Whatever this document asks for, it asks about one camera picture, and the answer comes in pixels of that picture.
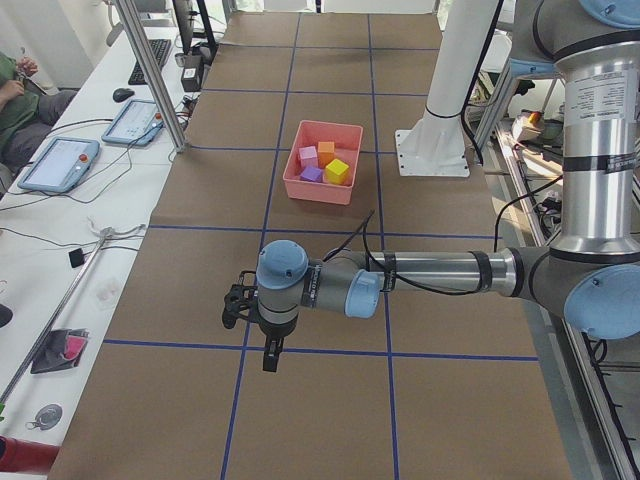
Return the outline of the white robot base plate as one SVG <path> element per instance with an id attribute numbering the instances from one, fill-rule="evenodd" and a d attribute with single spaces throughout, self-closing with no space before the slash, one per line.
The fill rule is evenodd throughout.
<path id="1" fill-rule="evenodd" d="M 462 125 L 464 109 L 502 5 L 501 1 L 451 3 L 424 114 L 412 129 L 395 132 L 400 175 L 469 176 Z"/>

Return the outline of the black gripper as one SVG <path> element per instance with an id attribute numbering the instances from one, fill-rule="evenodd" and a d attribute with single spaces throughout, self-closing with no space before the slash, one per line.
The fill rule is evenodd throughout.
<path id="1" fill-rule="evenodd" d="M 257 324 L 265 335 L 262 368 L 266 372 L 276 373 L 284 347 L 284 338 L 294 331 L 298 310 L 294 308 L 290 312 L 285 312 L 282 322 L 269 320 L 259 310 L 258 287 L 244 283 L 245 276 L 249 274 L 255 275 L 256 272 L 241 271 L 238 280 L 231 285 L 229 292 L 224 296 L 222 324 L 226 329 L 233 329 L 238 319 Z"/>

